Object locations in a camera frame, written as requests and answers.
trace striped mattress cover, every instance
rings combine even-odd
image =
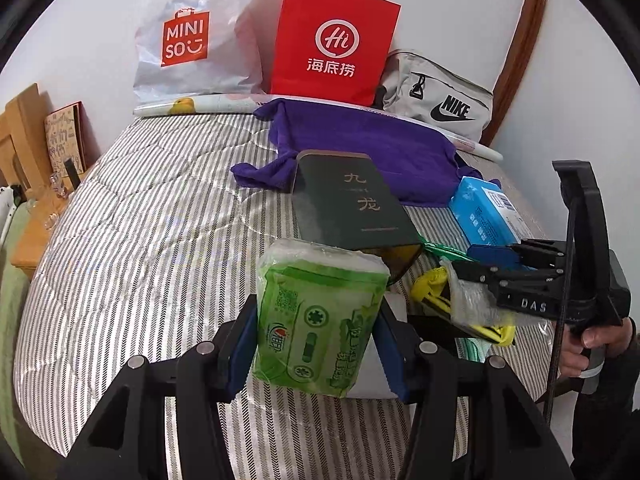
[[[127,358],[179,356],[234,319],[255,292],[265,247],[297,236],[288,194],[238,187],[229,171],[276,157],[269,126],[242,114],[135,120],[76,192],[34,275],[14,367],[24,418],[53,449],[68,453]],[[407,211],[428,239],[466,248],[448,209]],[[420,257],[392,290],[408,297],[435,264]],[[542,394],[539,329],[519,329],[517,347],[492,352],[533,398]],[[457,456],[466,414],[460,399]],[[395,399],[310,396],[251,375],[220,419],[239,479],[395,478],[410,432],[409,409]],[[166,446],[180,478],[172,399]]]

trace yellow duck print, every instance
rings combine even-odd
[[[169,109],[169,115],[194,113],[196,113],[196,106],[190,97],[181,97]]]

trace green tissue pack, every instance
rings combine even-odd
[[[388,279],[378,256],[276,240],[258,263],[254,376],[310,394],[345,396]]]

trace beige notebook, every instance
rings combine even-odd
[[[86,171],[84,150],[82,149],[81,102],[60,108],[44,119],[47,149],[53,171],[62,177],[68,176],[65,160],[71,158],[78,174]]]

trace blue box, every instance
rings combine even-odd
[[[504,246],[533,238],[511,201],[491,182],[463,177],[449,209],[470,244]]]

